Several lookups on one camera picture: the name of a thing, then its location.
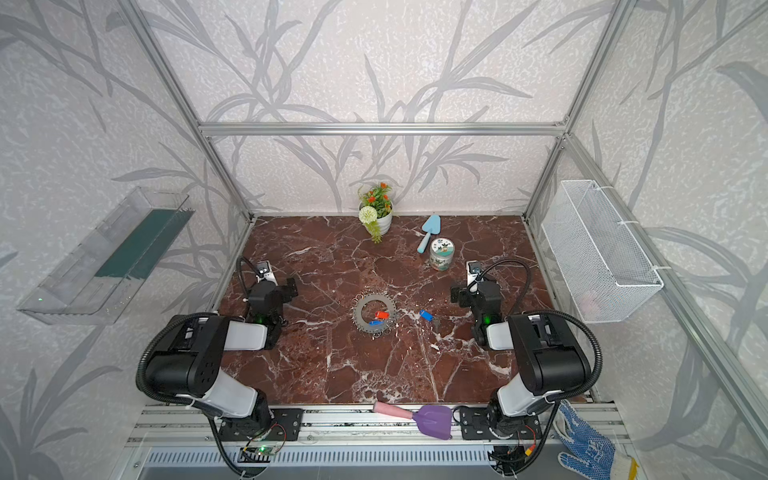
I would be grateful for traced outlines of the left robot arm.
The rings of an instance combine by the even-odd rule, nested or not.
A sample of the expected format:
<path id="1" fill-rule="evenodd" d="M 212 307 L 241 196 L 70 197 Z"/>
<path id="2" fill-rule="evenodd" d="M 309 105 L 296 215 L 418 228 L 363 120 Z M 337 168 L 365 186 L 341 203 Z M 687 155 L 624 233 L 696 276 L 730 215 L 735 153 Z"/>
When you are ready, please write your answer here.
<path id="1" fill-rule="evenodd" d="M 222 369 L 229 351 L 262 351 L 276 346 L 283 305 L 298 296 L 296 280 L 284 285 L 262 280 L 250 290 L 250 316 L 211 312 L 175 315 L 150 341 L 136 372 L 136 386 L 149 398 L 200 410 L 223 441 L 298 439 L 303 411 L 271 410 L 266 394 Z"/>

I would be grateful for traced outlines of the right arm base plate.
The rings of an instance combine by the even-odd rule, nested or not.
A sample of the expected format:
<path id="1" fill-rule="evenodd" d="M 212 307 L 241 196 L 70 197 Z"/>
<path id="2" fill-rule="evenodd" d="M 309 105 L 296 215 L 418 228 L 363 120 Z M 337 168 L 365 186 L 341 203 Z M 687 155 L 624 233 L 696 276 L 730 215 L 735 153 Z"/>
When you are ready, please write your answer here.
<path id="1" fill-rule="evenodd" d="M 453 409 L 463 440 L 516 440 L 537 442 L 542 425 L 536 415 L 496 416 L 488 407 L 458 406 Z"/>

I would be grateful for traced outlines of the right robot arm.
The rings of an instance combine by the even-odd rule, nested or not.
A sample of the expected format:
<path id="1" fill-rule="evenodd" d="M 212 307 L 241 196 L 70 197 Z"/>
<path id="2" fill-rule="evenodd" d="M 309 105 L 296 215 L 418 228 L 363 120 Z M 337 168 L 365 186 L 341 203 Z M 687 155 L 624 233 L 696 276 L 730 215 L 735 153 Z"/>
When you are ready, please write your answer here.
<path id="1" fill-rule="evenodd" d="M 458 409 L 463 439 L 537 440 L 538 416 L 556 400 L 591 389 L 599 378 L 600 346 L 578 319 L 553 310 L 504 316 L 500 287 L 493 281 L 454 286 L 450 300 L 471 310 L 479 346 L 510 351 L 517 365 L 517 373 L 493 392 L 486 407 Z"/>

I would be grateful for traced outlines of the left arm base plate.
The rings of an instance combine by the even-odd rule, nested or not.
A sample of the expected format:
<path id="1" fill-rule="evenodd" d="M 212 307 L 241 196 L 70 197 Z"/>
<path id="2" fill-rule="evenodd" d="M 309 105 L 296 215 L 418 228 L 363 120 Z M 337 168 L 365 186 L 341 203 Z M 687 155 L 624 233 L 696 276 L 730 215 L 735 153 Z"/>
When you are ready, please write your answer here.
<path id="1" fill-rule="evenodd" d="M 256 413 L 242 419 L 224 418 L 218 434 L 224 442 L 293 442 L 298 439 L 303 414 L 301 408 L 276 408 L 270 414 Z"/>

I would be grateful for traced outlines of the blue tagged key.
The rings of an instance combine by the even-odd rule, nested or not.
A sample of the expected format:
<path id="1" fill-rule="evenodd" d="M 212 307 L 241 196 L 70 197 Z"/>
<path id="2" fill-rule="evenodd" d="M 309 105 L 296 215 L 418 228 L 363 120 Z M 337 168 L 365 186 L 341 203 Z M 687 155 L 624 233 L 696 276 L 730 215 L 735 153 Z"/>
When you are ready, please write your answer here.
<path id="1" fill-rule="evenodd" d="M 427 324 L 430 326 L 430 328 L 437 332 L 440 328 L 440 319 L 438 317 L 435 317 L 433 314 L 429 313 L 426 310 L 421 310 L 419 312 L 420 317 L 427 322 Z"/>

